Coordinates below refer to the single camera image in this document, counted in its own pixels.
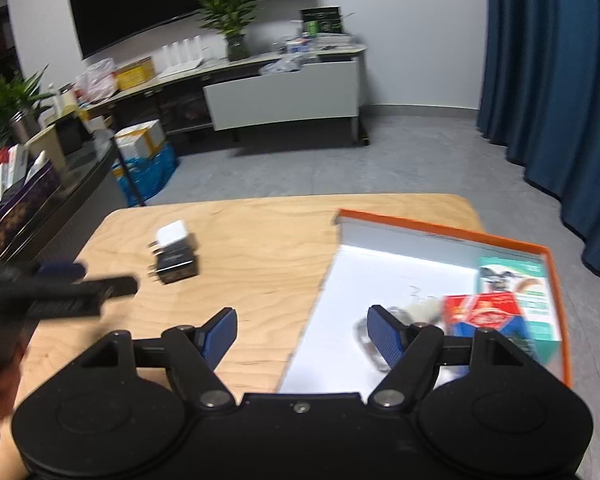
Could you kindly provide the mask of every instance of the green and white box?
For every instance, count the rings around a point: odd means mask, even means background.
[[[513,292],[523,312],[538,357],[547,365],[562,343],[554,300],[541,262],[480,258],[479,291]]]

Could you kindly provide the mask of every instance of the white box with orange edge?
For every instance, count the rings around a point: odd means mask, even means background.
[[[369,307],[380,304],[400,319],[414,312],[422,316],[427,310],[423,306],[432,302],[440,315],[426,321],[445,330],[443,298],[475,294],[480,263],[493,257],[543,266],[549,305],[555,314],[554,329],[560,335],[558,348],[544,366],[571,386],[566,315],[548,248],[352,210],[341,210],[336,222],[340,227],[340,245],[304,334],[278,385],[280,393],[359,392],[366,399],[388,372],[374,357],[375,346],[366,334]],[[411,322],[423,320],[415,317],[413,314]],[[438,384],[454,378],[456,370],[441,367]]]
[[[164,146],[164,131],[159,120],[123,128],[115,135],[116,144],[125,160],[154,158]]]

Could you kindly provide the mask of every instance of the white box with yellow tape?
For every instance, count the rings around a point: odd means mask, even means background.
[[[125,160],[154,158],[164,146],[164,131],[159,120],[123,128],[116,133],[116,143]]]

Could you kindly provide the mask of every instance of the gray tile floor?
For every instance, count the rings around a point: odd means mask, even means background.
[[[326,120],[250,128],[232,143],[209,134],[151,204],[262,196],[446,192],[469,199],[488,232],[549,246],[568,310],[574,389],[594,415],[594,436],[580,474],[600,479],[600,279],[580,261],[583,242],[560,223],[560,204],[526,184],[505,149],[473,121],[374,117],[372,139],[352,147],[348,123]]]

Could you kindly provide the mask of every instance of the orange frame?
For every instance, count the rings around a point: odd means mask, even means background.
[[[420,222],[409,218],[400,218],[395,216],[379,215],[375,213],[367,213],[364,211],[355,211],[351,209],[340,209],[339,217],[355,218],[367,222],[375,222],[379,224],[391,225],[394,227],[403,227],[416,231],[424,231],[427,233],[448,236],[451,238],[460,238],[462,240],[470,240],[481,244],[502,247],[513,251],[521,251],[523,253],[538,254],[544,257],[547,269],[549,282],[551,284],[552,294],[554,295],[554,305],[558,324],[560,325],[560,334],[562,335],[562,373],[563,381],[568,387],[572,387],[573,377],[571,375],[571,353],[569,342],[569,327],[567,324],[564,305],[562,304],[562,295],[560,293],[560,281],[558,273],[555,269],[554,258],[548,247],[528,242],[520,242],[510,238],[504,238],[496,235],[488,235],[467,229],[459,229],[457,227],[448,227],[440,224],[432,224],[428,222]]]

